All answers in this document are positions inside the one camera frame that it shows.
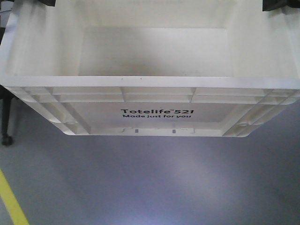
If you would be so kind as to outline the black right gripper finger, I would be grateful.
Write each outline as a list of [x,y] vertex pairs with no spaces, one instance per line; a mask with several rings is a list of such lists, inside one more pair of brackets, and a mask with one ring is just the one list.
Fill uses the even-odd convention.
[[272,11],[283,7],[300,8],[300,0],[263,0],[262,10]]

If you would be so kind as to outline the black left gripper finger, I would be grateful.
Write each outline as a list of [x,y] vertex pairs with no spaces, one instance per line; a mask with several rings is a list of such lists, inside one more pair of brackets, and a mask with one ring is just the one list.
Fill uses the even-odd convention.
[[56,0],[38,0],[38,1],[50,7],[54,7],[56,4]]

